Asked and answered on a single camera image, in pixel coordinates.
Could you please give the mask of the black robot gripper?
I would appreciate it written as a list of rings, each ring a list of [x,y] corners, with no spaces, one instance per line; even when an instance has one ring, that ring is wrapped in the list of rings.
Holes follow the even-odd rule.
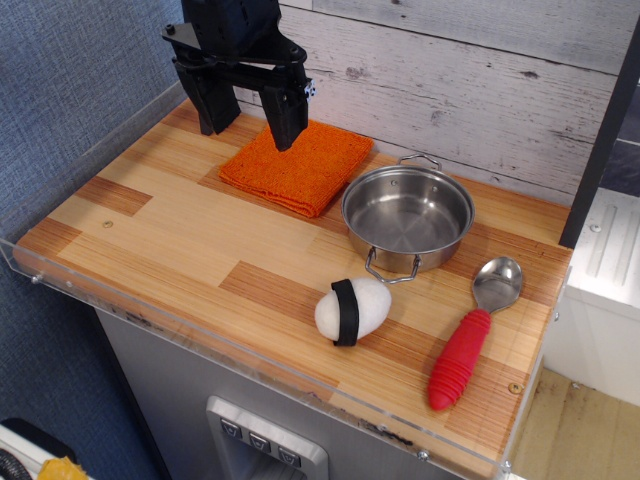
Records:
[[[233,85],[262,93],[278,151],[291,148],[308,126],[315,82],[306,51],[279,29],[277,1],[184,1],[184,21],[162,37],[174,47],[174,67],[196,108],[203,135],[220,134],[239,116]]]

